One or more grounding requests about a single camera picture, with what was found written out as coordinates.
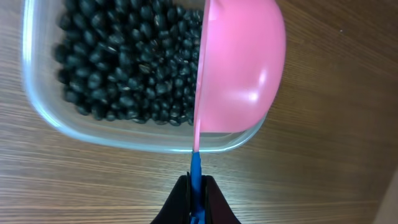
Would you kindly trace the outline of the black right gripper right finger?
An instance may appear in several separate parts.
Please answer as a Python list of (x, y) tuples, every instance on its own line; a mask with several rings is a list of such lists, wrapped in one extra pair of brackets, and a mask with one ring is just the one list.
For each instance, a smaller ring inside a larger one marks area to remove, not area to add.
[(202, 176), (202, 189), (205, 224), (241, 224), (212, 176)]

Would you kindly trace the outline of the pink scoop with blue handle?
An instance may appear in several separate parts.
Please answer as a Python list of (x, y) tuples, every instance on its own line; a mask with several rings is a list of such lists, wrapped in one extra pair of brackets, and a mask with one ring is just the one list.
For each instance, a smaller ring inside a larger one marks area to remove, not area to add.
[(205, 2), (193, 122), (190, 223), (205, 222), (200, 201), (200, 135), (239, 133), (268, 112), (284, 69), (282, 13), (274, 0)]

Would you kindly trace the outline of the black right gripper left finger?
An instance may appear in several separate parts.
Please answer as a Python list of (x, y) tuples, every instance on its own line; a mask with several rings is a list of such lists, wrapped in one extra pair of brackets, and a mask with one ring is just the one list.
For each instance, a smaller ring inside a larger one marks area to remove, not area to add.
[(150, 224), (190, 224), (190, 175), (181, 175)]

